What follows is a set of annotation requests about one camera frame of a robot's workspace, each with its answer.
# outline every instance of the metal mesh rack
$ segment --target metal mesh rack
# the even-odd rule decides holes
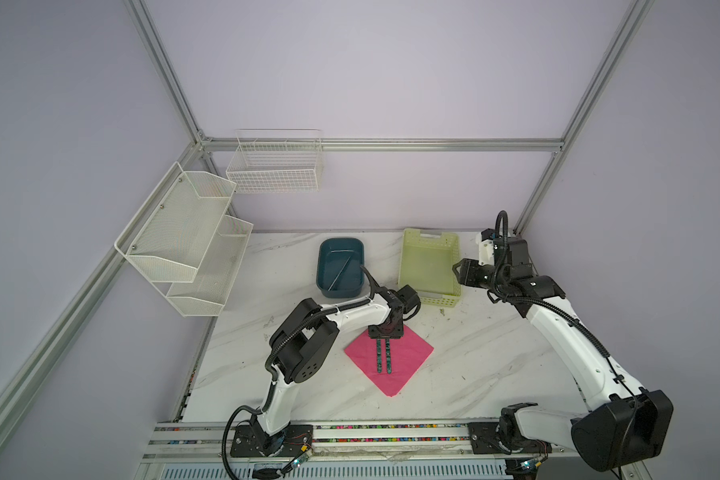
[[[319,130],[238,130],[226,176],[241,194],[309,192],[322,178]]]
[[[115,248],[183,316],[217,316],[253,225],[226,215],[234,182],[178,164],[166,176],[171,174],[177,177],[160,205],[133,238],[129,224]]]

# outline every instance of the table surface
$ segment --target table surface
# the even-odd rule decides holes
[[[342,301],[326,299],[315,284],[318,248],[333,236],[359,238],[376,281],[397,286],[402,232],[251,235],[184,422],[222,422],[242,404],[261,404],[270,378],[264,370],[270,335],[305,298]],[[462,256],[477,258],[474,233],[459,236]],[[363,330],[342,332],[322,368],[301,384],[292,419],[488,418],[519,402],[586,411],[573,377],[546,339],[512,306],[492,304],[484,290],[464,287],[453,308],[422,305],[406,325],[434,351],[399,394],[384,395],[344,353]]]

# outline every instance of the square cloth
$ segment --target square cloth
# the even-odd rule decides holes
[[[392,358],[392,373],[387,373],[387,350],[384,339],[382,341],[382,372],[378,373],[376,364],[376,340],[368,336],[368,331],[360,334],[354,342],[350,343],[344,352],[356,366],[379,390],[386,396],[395,396],[400,393],[408,380],[413,377],[416,370],[429,357],[434,348],[426,343],[416,332],[403,326],[403,338],[389,341],[389,352]]]

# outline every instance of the light green tray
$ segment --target light green tray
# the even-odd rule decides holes
[[[398,287],[412,286],[422,303],[454,306],[461,297],[461,285],[451,267],[461,260],[458,235],[423,234],[418,228],[403,232]]]

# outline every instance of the white marble table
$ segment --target white marble table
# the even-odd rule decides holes
[[[298,302],[325,299],[315,285],[318,247],[332,236],[365,245],[365,265],[397,286],[402,232],[253,234],[227,308],[202,360],[184,422],[223,422],[241,404],[259,406],[269,373],[268,339]],[[460,233],[462,256],[477,258],[474,233]],[[576,384],[549,343],[506,304],[463,288],[454,308],[422,305],[407,325],[434,351],[403,390],[385,396],[346,357],[362,331],[343,332],[320,371],[303,383],[294,420],[486,418],[518,402],[585,412]]]

